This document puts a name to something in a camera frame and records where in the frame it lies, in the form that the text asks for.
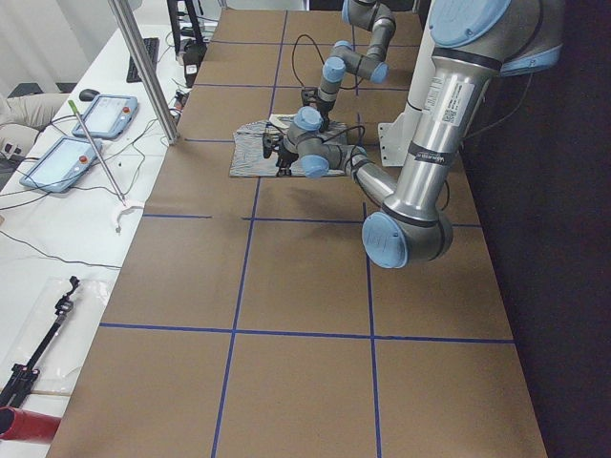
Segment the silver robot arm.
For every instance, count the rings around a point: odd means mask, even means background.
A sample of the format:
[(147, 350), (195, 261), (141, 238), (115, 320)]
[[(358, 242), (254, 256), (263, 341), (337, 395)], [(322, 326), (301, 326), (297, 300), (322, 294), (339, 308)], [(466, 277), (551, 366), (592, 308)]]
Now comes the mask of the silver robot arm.
[(322, 132), (328, 128), (328, 115), (334, 107), (345, 73), (378, 84), (385, 81), (389, 72), (386, 57), (396, 31), (395, 17), (390, 8), (380, 1), (346, 0), (342, 18), (352, 26), (369, 31), (371, 38), (365, 54), (355, 51), (347, 41), (340, 40), (325, 60), (321, 82), (315, 92), (316, 108), (323, 118)]
[(428, 15), (434, 67), (399, 178), (390, 177), (357, 145), (324, 139), (328, 115), (342, 80), (353, 74), (374, 83), (388, 73), (386, 55), (396, 30), (391, 10), (379, 1), (347, 1), (343, 19), (371, 35), (365, 53), (337, 42), (319, 86), (302, 93), (303, 105), (287, 131), (263, 145), (288, 173), (300, 162), (307, 177), (338, 170), (351, 176), (378, 205), (363, 224), (369, 258), (384, 268), (435, 260), (453, 241), (452, 225), (437, 206), (482, 96), (497, 76), (536, 73), (554, 66), (562, 48), (561, 1), (435, 1)]

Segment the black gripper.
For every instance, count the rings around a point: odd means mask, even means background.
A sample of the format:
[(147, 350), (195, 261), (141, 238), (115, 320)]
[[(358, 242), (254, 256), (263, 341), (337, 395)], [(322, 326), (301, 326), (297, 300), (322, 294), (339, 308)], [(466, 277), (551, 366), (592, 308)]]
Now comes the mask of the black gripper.
[(334, 101), (325, 101), (325, 100), (316, 101), (316, 108), (319, 111), (319, 113), (321, 114), (321, 117), (323, 118), (324, 125), (329, 124), (330, 122), (329, 113), (333, 110), (334, 105), (335, 105)]
[(291, 177), (291, 165), (299, 159), (295, 153), (291, 153), (285, 148), (280, 148), (278, 151), (278, 159), (276, 166), (278, 167), (276, 177)]

